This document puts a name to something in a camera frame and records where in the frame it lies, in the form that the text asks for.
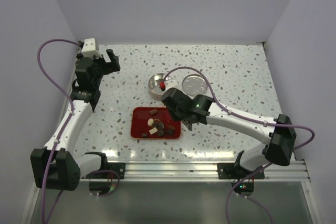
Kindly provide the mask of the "brown rectangular chocolate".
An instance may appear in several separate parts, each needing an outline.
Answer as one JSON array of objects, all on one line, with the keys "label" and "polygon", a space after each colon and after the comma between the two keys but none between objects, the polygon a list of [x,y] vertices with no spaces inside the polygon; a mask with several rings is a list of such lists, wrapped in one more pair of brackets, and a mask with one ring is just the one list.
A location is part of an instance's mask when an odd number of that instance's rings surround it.
[{"label": "brown rectangular chocolate", "polygon": [[150,111],[150,115],[156,115],[156,114],[158,114],[158,110],[157,109],[152,109]]}]

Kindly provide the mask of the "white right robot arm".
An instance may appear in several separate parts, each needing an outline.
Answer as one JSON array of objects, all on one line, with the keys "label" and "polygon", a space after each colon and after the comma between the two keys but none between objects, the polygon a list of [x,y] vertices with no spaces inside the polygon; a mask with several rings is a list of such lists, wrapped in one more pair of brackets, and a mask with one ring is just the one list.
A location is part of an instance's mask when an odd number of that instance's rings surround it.
[{"label": "white right robot arm", "polygon": [[161,102],[173,120],[184,122],[190,130],[196,123],[209,124],[225,127],[258,140],[259,145],[237,155],[230,169],[231,173],[240,178],[246,178],[268,163],[279,166],[290,164],[296,133],[290,118],[284,114],[280,114],[276,119],[258,117],[216,103],[214,98],[205,95],[190,98],[177,88],[166,90],[161,96]]}]

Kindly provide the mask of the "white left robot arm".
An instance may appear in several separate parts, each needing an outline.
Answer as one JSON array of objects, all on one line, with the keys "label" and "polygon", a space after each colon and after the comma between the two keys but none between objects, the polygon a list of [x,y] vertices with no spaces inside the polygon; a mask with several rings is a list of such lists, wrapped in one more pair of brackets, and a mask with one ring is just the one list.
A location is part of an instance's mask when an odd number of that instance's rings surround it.
[{"label": "white left robot arm", "polygon": [[79,180],[91,173],[97,178],[107,176],[109,165],[104,153],[86,152],[79,159],[72,155],[83,126],[98,104],[103,76],[120,71],[118,56],[111,49],[106,53],[109,62],[103,57],[77,55],[76,78],[66,114],[54,136],[43,148],[34,149],[30,155],[38,188],[73,191]]}]

